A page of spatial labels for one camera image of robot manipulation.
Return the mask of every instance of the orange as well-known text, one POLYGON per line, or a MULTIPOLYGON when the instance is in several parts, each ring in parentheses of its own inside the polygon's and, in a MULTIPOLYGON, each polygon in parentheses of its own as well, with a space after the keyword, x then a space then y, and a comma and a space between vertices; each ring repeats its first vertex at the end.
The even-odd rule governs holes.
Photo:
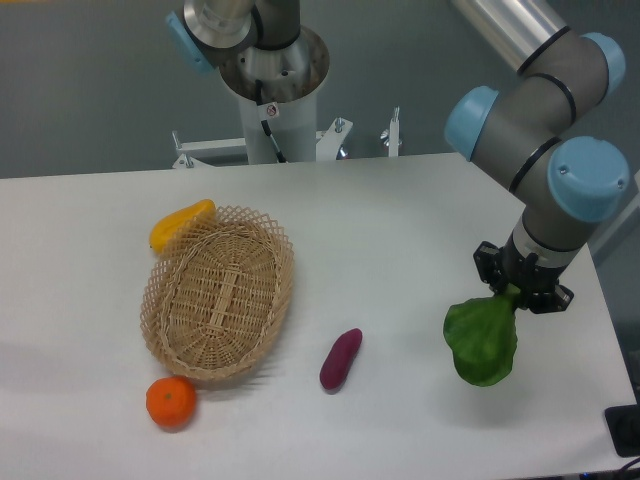
POLYGON ((196 390, 184 377, 156 380, 147 390, 147 411, 161 427, 186 424, 196 409, 196 390))

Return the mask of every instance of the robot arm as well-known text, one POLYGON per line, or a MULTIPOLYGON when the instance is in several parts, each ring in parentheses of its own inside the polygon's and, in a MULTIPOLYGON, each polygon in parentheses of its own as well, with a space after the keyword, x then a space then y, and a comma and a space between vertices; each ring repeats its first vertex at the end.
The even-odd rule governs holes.
POLYGON ((478 248, 478 271, 495 291, 518 286, 522 308, 564 310, 573 294, 558 277, 615 212, 629 169, 607 142, 558 136, 615 90, 624 55, 603 35, 578 36, 545 1, 453 3, 524 78, 508 95, 472 90, 445 128, 456 150, 526 205, 503 248, 478 248))

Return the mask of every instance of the yellow bell pepper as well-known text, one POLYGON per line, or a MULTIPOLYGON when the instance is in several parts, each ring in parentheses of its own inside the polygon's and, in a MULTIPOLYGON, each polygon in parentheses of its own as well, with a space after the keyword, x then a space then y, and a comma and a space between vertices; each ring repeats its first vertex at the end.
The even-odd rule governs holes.
POLYGON ((164 250, 165 245, 173 237, 173 235, 185 225, 188 221, 201 213, 208 211, 215 211, 216 205, 212 200, 205 199, 200 200, 193 205, 173 212, 171 215, 167 215, 158 223, 156 223, 151 234, 149 235, 149 245, 156 253, 161 253, 164 250))

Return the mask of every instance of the silver metal cylinder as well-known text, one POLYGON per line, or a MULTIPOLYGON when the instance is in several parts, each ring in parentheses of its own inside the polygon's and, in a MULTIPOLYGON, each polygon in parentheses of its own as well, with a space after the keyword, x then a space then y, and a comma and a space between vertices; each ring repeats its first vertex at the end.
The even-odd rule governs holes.
POLYGON ((451 0, 514 70, 567 24, 545 0, 451 0))
POLYGON ((251 30, 255 0, 185 0, 184 20, 191 33, 213 48, 232 48, 251 30))

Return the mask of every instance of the black cable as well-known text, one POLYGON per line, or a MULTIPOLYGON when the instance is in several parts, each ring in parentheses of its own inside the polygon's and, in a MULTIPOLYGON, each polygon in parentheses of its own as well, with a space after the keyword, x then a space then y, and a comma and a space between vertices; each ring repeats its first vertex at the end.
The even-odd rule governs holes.
MULTIPOLYGON (((627 478, 627 480, 632 480, 634 478, 638 478, 637 475, 635 477, 625 477, 625 474, 628 472, 628 470, 638 463, 640 463, 640 457, 636 458, 635 460, 631 460, 614 474, 613 480, 624 480, 625 478, 627 478)), ((639 474, 640 469, 635 469, 633 470, 633 472, 639 474)))
MULTIPOLYGON (((262 86, 263 86, 262 81, 261 80, 256 80, 255 96, 256 96, 256 105, 258 107, 264 105, 264 102, 262 101, 262 86)), ((260 124, 262 125, 262 130, 264 131, 264 134, 267 137, 269 137, 269 140, 271 140, 271 145, 273 146, 273 151, 276 154, 276 158, 278 159, 278 163, 287 163, 287 159, 285 158, 284 154, 282 153, 282 150, 280 150, 280 146, 278 145, 278 142, 276 142, 276 139, 273 136, 273 132, 271 131, 271 127, 269 127, 269 122, 267 120, 262 120, 260 122, 260 124)))

